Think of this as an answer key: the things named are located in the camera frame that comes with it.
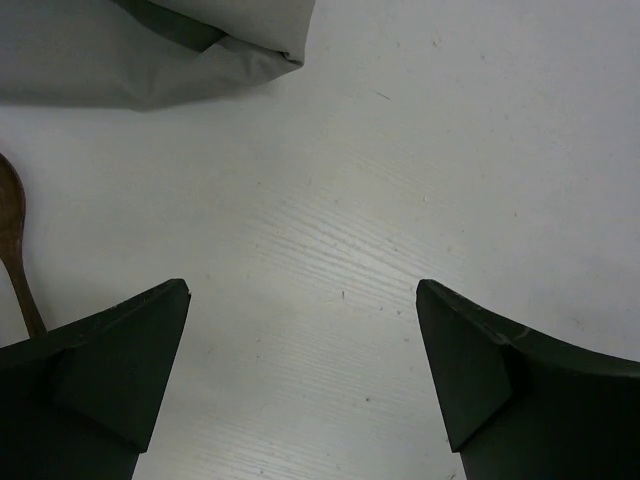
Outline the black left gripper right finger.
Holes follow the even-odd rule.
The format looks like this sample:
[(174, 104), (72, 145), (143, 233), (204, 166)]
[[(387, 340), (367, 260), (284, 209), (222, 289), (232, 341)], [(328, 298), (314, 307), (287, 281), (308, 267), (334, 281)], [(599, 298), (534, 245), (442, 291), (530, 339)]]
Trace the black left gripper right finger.
[(635, 479), (639, 366), (423, 280), (416, 309), (450, 448), (470, 479)]

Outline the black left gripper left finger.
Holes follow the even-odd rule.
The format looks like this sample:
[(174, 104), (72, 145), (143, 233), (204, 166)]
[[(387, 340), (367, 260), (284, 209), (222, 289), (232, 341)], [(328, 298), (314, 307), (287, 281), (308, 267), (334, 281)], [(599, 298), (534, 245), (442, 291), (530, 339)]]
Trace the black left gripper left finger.
[(129, 479), (151, 442), (191, 294), (171, 279), (1, 350), (1, 476)]

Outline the grey cloth placemat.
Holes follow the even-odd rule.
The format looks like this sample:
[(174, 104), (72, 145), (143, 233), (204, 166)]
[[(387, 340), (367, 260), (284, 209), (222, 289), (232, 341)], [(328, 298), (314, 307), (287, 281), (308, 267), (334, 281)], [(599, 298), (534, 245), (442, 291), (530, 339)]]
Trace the grey cloth placemat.
[(1, 101), (149, 110), (301, 68), (312, 1), (4, 1)]

